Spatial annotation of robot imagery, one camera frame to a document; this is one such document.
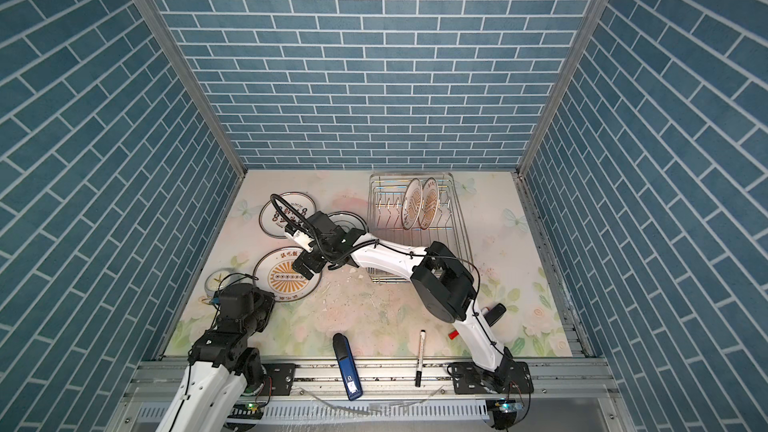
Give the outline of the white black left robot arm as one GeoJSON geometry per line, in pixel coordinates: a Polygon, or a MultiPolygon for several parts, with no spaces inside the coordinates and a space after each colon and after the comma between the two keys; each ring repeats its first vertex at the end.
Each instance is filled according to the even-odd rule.
{"type": "Polygon", "coordinates": [[[192,345],[187,367],[160,431],[219,431],[247,390],[261,391],[266,372],[249,339],[264,331],[275,296],[251,282],[220,290],[213,326],[192,345]]]}

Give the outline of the white plate orange sunburst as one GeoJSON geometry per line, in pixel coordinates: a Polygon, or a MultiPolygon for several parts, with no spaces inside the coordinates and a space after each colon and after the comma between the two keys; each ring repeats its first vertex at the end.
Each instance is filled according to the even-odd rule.
{"type": "Polygon", "coordinates": [[[303,252],[301,247],[284,247],[262,257],[253,269],[257,286],[275,295],[277,302],[293,302],[311,294],[320,284],[321,276],[311,279],[293,270],[293,263],[303,252]]]}

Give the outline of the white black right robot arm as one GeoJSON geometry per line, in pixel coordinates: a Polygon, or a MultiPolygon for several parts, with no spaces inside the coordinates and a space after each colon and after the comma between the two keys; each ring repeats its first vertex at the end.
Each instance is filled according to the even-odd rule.
{"type": "Polygon", "coordinates": [[[309,279],[336,266],[378,269],[409,281],[424,307],[458,331],[472,360],[447,366],[457,394],[530,394],[528,366],[514,360],[496,340],[491,325],[476,305],[479,278],[471,264],[455,256],[438,241],[413,247],[382,240],[371,233],[335,224],[316,212],[289,219],[284,234],[302,249],[293,262],[295,272],[309,279]]]}

